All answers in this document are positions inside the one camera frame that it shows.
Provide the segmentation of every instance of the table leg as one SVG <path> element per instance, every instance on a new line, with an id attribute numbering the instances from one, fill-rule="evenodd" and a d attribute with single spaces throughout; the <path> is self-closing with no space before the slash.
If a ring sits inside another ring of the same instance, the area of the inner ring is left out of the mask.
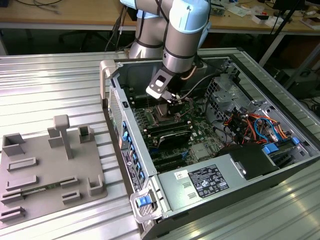
<path id="1" fill-rule="evenodd" d="M 2 40 L 2 36 L 0 34 L 0 56 L 8 55 L 4 41 Z"/>
<path id="2" fill-rule="evenodd" d="M 284 38 L 285 35 L 278 35 L 275 40 L 272 42 L 270 47 L 267 49 L 261 60 L 259 61 L 259 65 L 263 67 L 268 59 L 271 57 L 272 53 L 276 50 L 281 40 Z"/>

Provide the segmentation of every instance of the wooden desk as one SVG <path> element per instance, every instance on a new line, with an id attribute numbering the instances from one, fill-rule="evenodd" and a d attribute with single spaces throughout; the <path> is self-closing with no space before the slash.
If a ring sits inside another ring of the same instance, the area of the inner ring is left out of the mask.
<path id="1" fill-rule="evenodd" d="M 246 3 L 246 5 L 249 5 L 250 7 L 262 6 L 264 7 L 264 11 L 267 12 L 269 16 L 273 16 L 274 12 L 276 11 L 266 4 L 258 2 L 257 0 Z M 222 32 L 225 33 L 226 30 L 229 30 L 230 32 L 235 31 L 235 33 L 237 33 L 238 31 L 250 31 L 257 32 L 258 34 L 269 34 L 272 29 L 265 24 L 255 23 L 251 20 L 251 15 L 240 17 L 229 11 L 226 11 L 224 15 L 225 16 L 210 17 L 210 21 L 212 23 L 212 32 L 219 32 L 219 30 L 222 30 Z M 312 28 L 306 26 L 305 24 L 300 22 L 300 19 L 301 17 L 293 16 L 292 22 L 287 23 L 281 33 L 293 35 L 320 35 L 320 31 L 315 31 Z"/>
<path id="2" fill-rule="evenodd" d="M 121 8 L 120 0 L 63 0 L 56 6 L 55 10 L 60 14 L 11 0 L 8 7 L 0 8 L 0 23 L 101 25 L 103 29 L 109 30 L 119 17 Z M 125 25 L 134 27 L 136 22 L 127 15 Z"/>
<path id="3" fill-rule="evenodd" d="M 247 4 L 251 7 L 264 6 L 269 15 L 275 11 L 257 0 Z M 9 7 L 0 8 L 0 29 L 111 30 L 121 8 L 120 0 L 63 0 L 56 5 L 60 14 L 11 0 Z M 285 35 L 320 35 L 320 31 L 314 31 L 299 20 L 300 17 L 293 17 L 293 21 L 287 23 L 259 62 L 262 66 Z M 210 21 L 212 33 L 269 34 L 271 31 L 271 27 L 253 22 L 249 15 L 240 17 L 229 11 L 225 12 L 225 16 L 211 16 Z M 123 30 L 135 29 L 136 22 L 127 15 Z M 0 55 L 4 51 L 0 38 Z"/>

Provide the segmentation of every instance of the electronics clutter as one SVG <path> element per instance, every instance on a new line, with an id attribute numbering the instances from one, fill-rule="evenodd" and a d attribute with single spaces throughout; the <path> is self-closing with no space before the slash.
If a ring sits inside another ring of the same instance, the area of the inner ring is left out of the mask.
<path id="1" fill-rule="evenodd" d="M 210 14 L 213 16 L 225 17 L 226 11 L 228 11 L 240 17 L 249 15 L 255 23 L 265 24 L 273 30 L 275 27 L 279 27 L 282 24 L 286 17 L 286 11 L 290 10 L 295 5 L 295 1 L 289 0 L 259 0 L 256 3 L 257 5 L 255 5 L 253 0 L 211 0 Z M 266 12 L 270 10 L 273 11 L 272 15 L 270 15 L 269 12 Z M 317 14 L 318 8 L 314 6 L 312 9 L 308 9 L 308 6 L 305 5 L 305 1 L 301 1 L 301 4 L 299 4 L 295 10 L 295 16 L 308 16 L 309 19 L 310 15 L 314 17 L 314 15 Z"/>

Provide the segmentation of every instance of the wire bundle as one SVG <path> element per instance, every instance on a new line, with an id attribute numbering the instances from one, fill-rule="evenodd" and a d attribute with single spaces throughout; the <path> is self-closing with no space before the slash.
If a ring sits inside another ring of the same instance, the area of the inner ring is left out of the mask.
<path id="1" fill-rule="evenodd" d="M 229 129 L 235 133 L 234 140 L 238 144 L 249 142 L 266 144 L 271 142 L 272 140 L 263 134 L 263 131 L 267 132 L 265 124 L 270 126 L 279 141 L 288 138 L 282 130 L 280 123 L 268 116 L 249 113 L 245 119 L 240 115 L 242 114 L 233 113 L 231 117 L 223 123 L 225 127 L 229 127 Z"/>

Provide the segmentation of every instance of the motherboard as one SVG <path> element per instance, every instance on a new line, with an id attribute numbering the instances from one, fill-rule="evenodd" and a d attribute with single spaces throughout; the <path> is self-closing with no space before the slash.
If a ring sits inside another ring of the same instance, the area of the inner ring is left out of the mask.
<path id="1" fill-rule="evenodd" d="M 160 115 L 158 105 L 145 101 L 145 107 L 133 104 L 131 109 L 159 173 L 208 160 L 224 147 L 204 115 L 203 99 L 189 98 L 166 116 Z"/>

